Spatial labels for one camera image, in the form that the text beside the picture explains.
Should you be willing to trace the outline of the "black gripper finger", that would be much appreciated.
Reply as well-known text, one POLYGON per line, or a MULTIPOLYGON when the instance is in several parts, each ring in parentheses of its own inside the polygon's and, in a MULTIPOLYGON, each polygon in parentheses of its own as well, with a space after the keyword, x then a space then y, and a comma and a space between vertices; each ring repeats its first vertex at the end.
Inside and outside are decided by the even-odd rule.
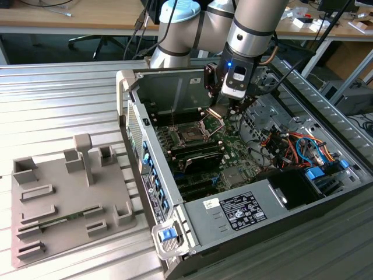
POLYGON ((204 87, 210 97, 210 105, 216 104, 223 85, 225 73, 224 68, 214 62, 204 66, 204 87))
POLYGON ((256 97, 245 96, 241 101, 229 99, 227 117, 243 113, 250 105, 257 100, 256 97))

